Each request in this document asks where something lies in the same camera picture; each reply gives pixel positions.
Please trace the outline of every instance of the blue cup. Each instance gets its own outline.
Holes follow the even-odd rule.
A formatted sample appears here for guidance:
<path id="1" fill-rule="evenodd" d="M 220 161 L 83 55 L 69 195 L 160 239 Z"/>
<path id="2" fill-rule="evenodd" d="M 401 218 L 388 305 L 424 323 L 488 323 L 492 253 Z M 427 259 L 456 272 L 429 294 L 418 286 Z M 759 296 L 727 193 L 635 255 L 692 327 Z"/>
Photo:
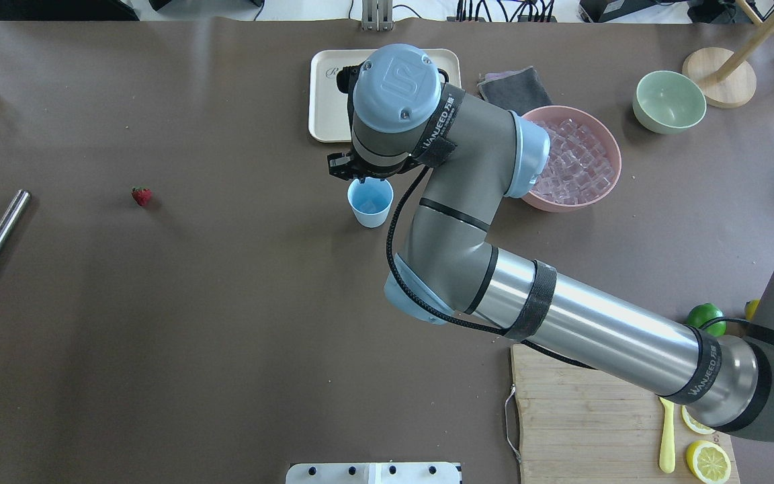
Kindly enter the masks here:
<path id="1" fill-rule="evenodd" d="M 393 203 L 393 187 L 387 180 L 366 178 L 365 183 L 355 179 L 348 185 L 348 203 L 363 227 L 375 229 L 387 220 Z"/>

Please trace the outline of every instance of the mint green bowl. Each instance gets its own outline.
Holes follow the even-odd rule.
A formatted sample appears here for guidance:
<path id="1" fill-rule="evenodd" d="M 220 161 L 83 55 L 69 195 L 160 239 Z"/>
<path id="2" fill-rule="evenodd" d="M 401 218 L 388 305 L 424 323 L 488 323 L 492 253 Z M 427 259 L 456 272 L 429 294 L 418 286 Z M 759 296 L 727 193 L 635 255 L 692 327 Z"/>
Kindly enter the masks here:
<path id="1" fill-rule="evenodd" d="M 635 88 L 632 110 L 650 131 L 674 134 L 700 122 L 707 112 L 707 102 L 701 88 L 688 77 L 673 71 L 653 71 Z"/>

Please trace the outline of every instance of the light blue joint cap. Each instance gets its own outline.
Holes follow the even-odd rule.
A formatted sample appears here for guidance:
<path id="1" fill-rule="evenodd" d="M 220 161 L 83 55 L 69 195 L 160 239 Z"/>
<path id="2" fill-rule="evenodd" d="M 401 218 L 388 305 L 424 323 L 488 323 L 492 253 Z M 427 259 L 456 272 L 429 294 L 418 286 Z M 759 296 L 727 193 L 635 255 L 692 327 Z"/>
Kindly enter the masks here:
<path id="1" fill-rule="evenodd" d="M 369 55 L 354 85 L 354 112 L 369 128 L 405 132 L 426 122 L 440 100 L 438 67 L 426 52 L 391 44 Z"/>
<path id="2" fill-rule="evenodd" d="M 411 270 L 411 267 L 408 267 L 408 264 L 399 257 L 399 254 L 396 254 L 396 256 L 393 257 L 393 260 L 396 261 L 396 269 L 399 271 L 400 278 L 402 278 L 402 281 L 405 281 L 405 284 L 408 285 L 417 297 L 429 306 L 434 307 L 434 309 L 445 313 L 445 315 L 452 314 L 452 308 L 447 306 L 446 303 L 438 297 L 438 294 L 435 294 L 432 289 L 426 285 L 426 282 L 422 282 L 421 279 L 417 277 L 417 274 Z M 427 323 L 432 323 L 434 325 L 443 325 L 446 323 L 443 319 L 431 315 L 427 310 L 417 306 L 417 303 L 412 301 L 411 298 L 405 294 L 405 291 L 402 291 L 402 288 L 399 287 L 399 283 L 396 282 L 396 278 L 393 278 L 393 274 L 387 276 L 387 282 L 384 283 L 384 295 L 387 296 L 387 300 L 389 300 L 393 306 L 398 307 L 399 310 L 406 313 L 406 315 L 413 316 L 420 319 L 420 321 L 426 321 Z"/>
<path id="3" fill-rule="evenodd" d="M 543 128 L 519 117 L 513 111 L 510 113 L 515 120 L 515 168 L 513 181 L 504 196 L 521 198 L 531 191 L 543 168 L 546 168 L 551 140 Z"/>

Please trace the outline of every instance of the strawberry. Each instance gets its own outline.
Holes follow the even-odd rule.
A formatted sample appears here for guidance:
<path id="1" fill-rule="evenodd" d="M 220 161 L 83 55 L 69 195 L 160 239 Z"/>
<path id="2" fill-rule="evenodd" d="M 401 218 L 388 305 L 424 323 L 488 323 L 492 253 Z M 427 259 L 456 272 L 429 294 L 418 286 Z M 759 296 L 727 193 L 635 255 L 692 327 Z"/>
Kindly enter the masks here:
<path id="1" fill-rule="evenodd" d="M 131 192 L 133 200 L 135 200 L 139 206 L 145 206 L 148 200 L 151 199 L 151 189 L 148 187 L 133 187 Z"/>

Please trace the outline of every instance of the yellow utensil handle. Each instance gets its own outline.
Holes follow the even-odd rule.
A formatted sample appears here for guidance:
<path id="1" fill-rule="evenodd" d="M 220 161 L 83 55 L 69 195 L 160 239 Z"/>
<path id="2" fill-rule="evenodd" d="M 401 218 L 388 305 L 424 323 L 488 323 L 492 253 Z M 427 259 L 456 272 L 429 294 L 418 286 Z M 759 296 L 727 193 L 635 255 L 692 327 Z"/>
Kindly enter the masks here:
<path id="1" fill-rule="evenodd" d="M 673 450 L 673 405 L 664 406 L 664 427 L 661 431 L 661 447 L 658 449 L 658 468 L 665 474 L 673 472 L 677 465 L 677 456 Z"/>

